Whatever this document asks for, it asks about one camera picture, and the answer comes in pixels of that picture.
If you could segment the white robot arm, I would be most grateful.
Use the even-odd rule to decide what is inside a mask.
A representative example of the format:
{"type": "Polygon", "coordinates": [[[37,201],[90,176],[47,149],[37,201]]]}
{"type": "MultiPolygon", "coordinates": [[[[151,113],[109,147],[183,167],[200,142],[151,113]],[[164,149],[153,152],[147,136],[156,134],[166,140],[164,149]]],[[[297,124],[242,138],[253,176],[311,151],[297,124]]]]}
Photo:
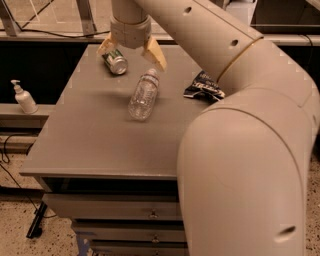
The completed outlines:
{"type": "Polygon", "coordinates": [[[211,0],[111,0],[102,52],[142,48],[164,68],[160,25],[224,90],[177,159],[190,256],[304,256],[319,92],[294,60],[211,0]]]}

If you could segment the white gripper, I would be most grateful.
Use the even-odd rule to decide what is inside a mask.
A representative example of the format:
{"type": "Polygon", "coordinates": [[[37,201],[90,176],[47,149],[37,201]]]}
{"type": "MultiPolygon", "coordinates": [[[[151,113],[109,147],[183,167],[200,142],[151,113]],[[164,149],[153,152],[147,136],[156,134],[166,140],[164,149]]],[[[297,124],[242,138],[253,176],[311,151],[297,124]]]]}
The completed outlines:
{"type": "Polygon", "coordinates": [[[98,55],[108,54],[120,44],[130,49],[144,46],[142,56],[158,70],[164,72],[167,61],[157,40],[151,35],[151,20],[147,17],[137,24],[129,24],[110,18],[110,32],[97,50],[98,55]]]}

